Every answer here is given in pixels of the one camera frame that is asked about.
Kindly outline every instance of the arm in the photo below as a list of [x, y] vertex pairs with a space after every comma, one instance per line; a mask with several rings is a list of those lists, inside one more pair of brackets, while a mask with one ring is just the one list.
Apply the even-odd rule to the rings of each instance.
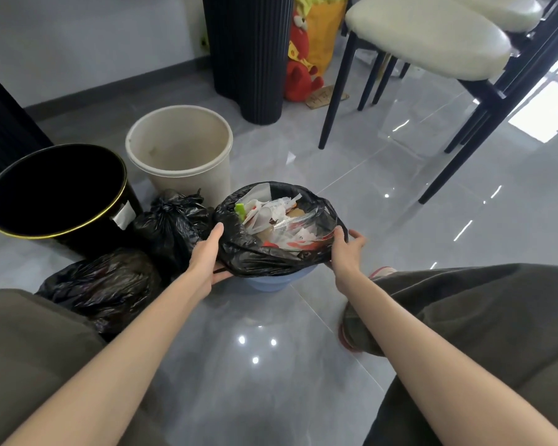
[[398, 377], [445, 445], [558, 445], [558, 429], [521, 396], [397, 304], [359, 270], [365, 239], [335, 232], [332, 268]]
[[118, 444], [155, 371], [190, 312], [211, 285], [223, 225], [194, 248], [188, 270], [109, 345], [56, 391], [4, 446]]

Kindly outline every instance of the yellow bag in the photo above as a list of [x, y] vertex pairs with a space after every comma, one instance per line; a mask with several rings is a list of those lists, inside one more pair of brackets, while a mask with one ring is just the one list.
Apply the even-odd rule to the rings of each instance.
[[305, 16], [310, 41], [308, 61], [318, 68], [318, 75], [325, 73], [331, 63], [335, 38], [345, 15], [347, 4], [347, 0], [315, 3], [311, 5]]

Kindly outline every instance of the white wall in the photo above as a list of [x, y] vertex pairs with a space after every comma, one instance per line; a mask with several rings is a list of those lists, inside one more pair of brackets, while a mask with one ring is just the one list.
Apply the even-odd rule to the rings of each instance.
[[202, 0], [0, 0], [0, 82], [22, 106], [201, 56]]

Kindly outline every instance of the black garbage bag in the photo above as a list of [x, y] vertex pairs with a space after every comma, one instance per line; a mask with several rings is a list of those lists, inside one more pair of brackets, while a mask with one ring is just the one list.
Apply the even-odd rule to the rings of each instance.
[[73, 263], [48, 277], [37, 295], [86, 316], [105, 340], [112, 340], [161, 292], [155, 265], [140, 250]]
[[[288, 183], [269, 181], [271, 198], [296, 197], [298, 208], [305, 212], [317, 210], [315, 222], [324, 230], [332, 231], [341, 225], [347, 239], [347, 229], [337, 216], [337, 212], [327, 199], [315, 195], [308, 189]], [[320, 250], [302, 250], [294, 255], [287, 250], [274, 247], [263, 247], [263, 242], [246, 232], [234, 206], [238, 200], [259, 183], [243, 187], [227, 197], [213, 213], [213, 223], [223, 222], [224, 232], [219, 240], [218, 259], [233, 274], [239, 277], [267, 277], [288, 275], [308, 266], [326, 263], [331, 260], [331, 244]]]
[[151, 203], [151, 211], [134, 219], [132, 229], [140, 247], [155, 262], [165, 282], [188, 269], [192, 250], [210, 233], [210, 214], [200, 191], [182, 195], [166, 189]]

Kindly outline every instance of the beige trash can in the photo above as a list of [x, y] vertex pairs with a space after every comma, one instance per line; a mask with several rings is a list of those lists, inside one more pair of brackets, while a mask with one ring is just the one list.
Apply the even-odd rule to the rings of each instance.
[[216, 207], [231, 193], [227, 121], [200, 106], [167, 106], [141, 117], [126, 135], [126, 152], [153, 185], [182, 194], [201, 189], [205, 204]]

